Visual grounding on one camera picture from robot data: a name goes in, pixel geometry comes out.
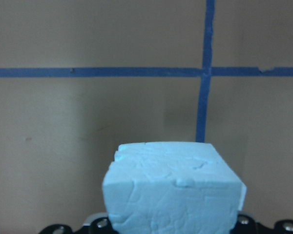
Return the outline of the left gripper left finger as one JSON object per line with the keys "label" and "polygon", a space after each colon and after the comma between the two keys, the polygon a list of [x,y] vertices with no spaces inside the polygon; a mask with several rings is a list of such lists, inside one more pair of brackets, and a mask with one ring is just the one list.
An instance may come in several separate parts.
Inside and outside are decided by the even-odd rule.
{"label": "left gripper left finger", "polygon": [[107,213],[95,213],[86,218],[77,231],[65,224],[52,224],[42,229],[40,234],[114,234],[115,230]]}

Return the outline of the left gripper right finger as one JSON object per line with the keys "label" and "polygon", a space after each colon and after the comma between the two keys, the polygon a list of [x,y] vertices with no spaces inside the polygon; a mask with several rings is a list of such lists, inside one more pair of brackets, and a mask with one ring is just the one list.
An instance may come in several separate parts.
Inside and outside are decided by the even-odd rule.
{"label": "left gripper right finger", "polygon": [[246,213],[239,213],[231,234],[293,234],[293,220],[282,219],[267,227]]}

